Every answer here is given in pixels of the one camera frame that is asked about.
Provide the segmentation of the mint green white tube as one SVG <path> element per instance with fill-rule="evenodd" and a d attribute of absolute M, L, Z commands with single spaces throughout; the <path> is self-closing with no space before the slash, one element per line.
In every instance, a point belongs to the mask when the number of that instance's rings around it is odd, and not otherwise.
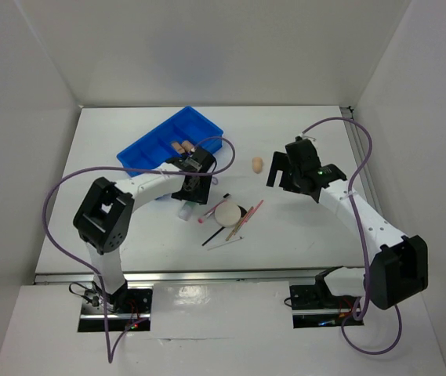
<path fill-rule="evenodd" d="M 195 202 L 185 201 L 178 212 L 178 218 L 182 219 L 183 221 L 188 221 L 196 206 L 197 204 Z"/>

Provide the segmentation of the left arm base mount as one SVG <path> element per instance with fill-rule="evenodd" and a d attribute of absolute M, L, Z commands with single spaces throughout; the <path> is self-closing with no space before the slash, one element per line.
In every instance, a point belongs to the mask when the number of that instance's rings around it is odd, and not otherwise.
<path fill-rule="evenodd" d="M 78 321 L 78 332 L 104 332 L 104 306 L 108 312 L 109 332 L 150 331 L 152 287 L 122 289 L 111 302 L 105 302 L 95 282 L 70 283 L 68 291 L 82 300 Z"/>

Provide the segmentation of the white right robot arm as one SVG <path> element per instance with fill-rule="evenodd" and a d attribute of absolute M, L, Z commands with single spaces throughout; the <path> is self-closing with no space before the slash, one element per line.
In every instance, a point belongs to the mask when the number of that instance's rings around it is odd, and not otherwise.
<path fill-rule="evenodd" d="M 361 268 L 324 271 L 314 288 L 323 307 L 341 296 L 367 296 L 379 309 L 389 309 L 429 285 L 428 247 L 418 235 L 408 236 L 387 222 L 352 186 L 334 164 L 322 164 L 314 144 L 302 137 L 273 154 L 267 186 L 311 197 L 334 214 L 358 237 Z"/>

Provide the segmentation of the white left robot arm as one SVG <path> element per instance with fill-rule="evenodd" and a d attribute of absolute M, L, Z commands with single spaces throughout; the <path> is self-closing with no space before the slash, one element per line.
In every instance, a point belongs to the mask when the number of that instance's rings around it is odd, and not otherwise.
<path fill-rule="evenodd" d="M 91 265 L 98 270 L 94 283 L 98 302 L 106 311 L 116 313 L 126 304 L 127 282 L 119 250 L 133 213 L 165 195 L 206 204 L 212 183 L 208 172 L 215 165 L 215 157 L 198 147 L 167 159 L 158 174 L 142 173 L 117 182 L 101 177 L 92 183 L 73 225 L 89 250 Z"/>

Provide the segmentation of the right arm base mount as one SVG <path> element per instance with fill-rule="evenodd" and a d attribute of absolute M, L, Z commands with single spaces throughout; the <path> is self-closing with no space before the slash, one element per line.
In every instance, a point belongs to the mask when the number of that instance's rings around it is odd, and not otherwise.
<path fill-rule="evenodd" d="M 292 310 L 292 323 L 298 328 L 361 326 L 364 321 L 353 318 L 356 298 L 351 295 L 334 296 L 325 278 L 340 269 L 332 267 L 314 277 L 313 284 L 296 284 L 289 287 L 290 295 L 283 303 Z"/>

